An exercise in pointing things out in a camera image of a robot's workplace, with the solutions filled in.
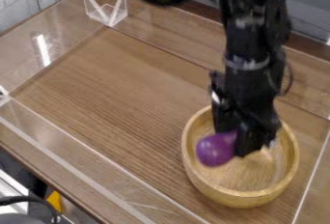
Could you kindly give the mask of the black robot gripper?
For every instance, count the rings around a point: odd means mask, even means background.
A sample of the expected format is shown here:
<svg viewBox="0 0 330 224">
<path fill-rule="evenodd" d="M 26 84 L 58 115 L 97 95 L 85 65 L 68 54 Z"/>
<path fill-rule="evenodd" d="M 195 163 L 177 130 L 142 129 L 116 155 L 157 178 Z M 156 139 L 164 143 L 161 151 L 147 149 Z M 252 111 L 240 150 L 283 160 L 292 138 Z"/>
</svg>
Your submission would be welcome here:
<svg viewBox="0 0 330 224">
<path fill-rule="evenodd" d="M 225 73 L 212 70 L 208 74 L 213 129 L 216 133 L 237 129 L 235 156 L 245 157 L 275 140 L 280 121 L 273 102 L 292 85 L 289 78 L 281 89 L 285 67 L 269 63 L 257 70 L 225 68 Z"/>
</svg>

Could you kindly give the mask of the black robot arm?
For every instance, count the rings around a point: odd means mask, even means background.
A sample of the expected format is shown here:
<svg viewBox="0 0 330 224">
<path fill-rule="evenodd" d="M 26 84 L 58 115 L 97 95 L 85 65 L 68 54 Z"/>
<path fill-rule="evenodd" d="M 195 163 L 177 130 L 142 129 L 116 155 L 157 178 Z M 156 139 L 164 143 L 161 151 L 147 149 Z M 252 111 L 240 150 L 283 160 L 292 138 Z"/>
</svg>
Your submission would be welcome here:
<svg viewBox="0 0 330 224">
<path fill-rule="evenodd" d="M 187 0 L 142 0 L 175 7 Z M 225 34 L 225 70 L 209 73 L 215 131 L 237 132 L 233 155 L 271 145 L 281 127 L 275 98 L 287 94 L 292 69 L 283 45 L 291 32 L 285 0 L 217 0 Z"/>
</svg>

